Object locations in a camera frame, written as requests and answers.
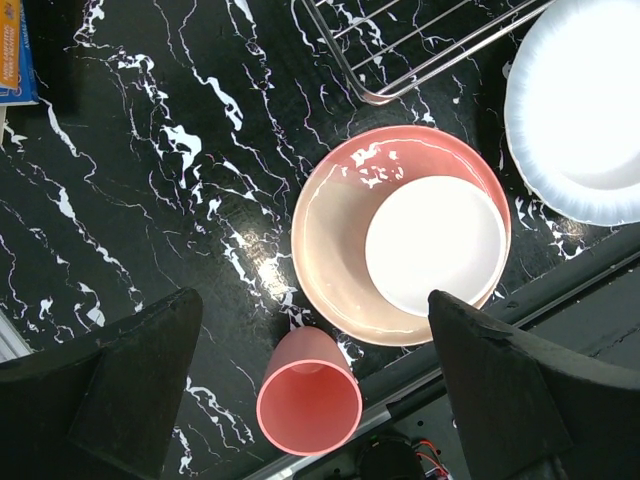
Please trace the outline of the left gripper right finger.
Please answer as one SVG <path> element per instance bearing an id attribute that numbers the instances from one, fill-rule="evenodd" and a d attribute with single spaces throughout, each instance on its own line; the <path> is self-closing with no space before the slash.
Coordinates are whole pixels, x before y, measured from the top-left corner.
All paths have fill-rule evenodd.
<path id="1" fill-rule="evenodd" d="M 636 479 L 639 374 L 442 291 L 429 322 L 474 479 Z"/>

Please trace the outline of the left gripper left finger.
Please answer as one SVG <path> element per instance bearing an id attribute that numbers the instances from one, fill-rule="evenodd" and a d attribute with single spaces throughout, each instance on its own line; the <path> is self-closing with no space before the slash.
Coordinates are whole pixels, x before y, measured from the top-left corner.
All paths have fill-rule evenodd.
<path id="1" fill-rule="evenodd" d="M 157 479 L 203 318 L 196 290 L 1 364 L 4 479 Z"/>

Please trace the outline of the white orange bowl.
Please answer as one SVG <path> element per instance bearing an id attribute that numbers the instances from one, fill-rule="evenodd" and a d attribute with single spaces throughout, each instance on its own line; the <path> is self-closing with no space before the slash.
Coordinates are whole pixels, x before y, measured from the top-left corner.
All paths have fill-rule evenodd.
<path id="1" fill-rule="evenodd" d="M 370 278 L 390 304 L 426 317 L 434 290 L 467 303 L 501 276 L 507 254 L 502 216 L 488 194 L 452 176 L 414 180 L 392 193 L 366 235 Z"/>

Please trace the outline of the white scalloped plate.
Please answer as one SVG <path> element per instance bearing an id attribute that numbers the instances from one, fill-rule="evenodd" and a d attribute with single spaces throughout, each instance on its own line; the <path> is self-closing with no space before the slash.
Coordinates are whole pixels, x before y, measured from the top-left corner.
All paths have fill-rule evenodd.
<path id="1" fill-rule="evenodd" d="M 638 222 L 638 2 L 553 2 L 517 51 L 504 122 L 518 172 L 549 208 Z"/>

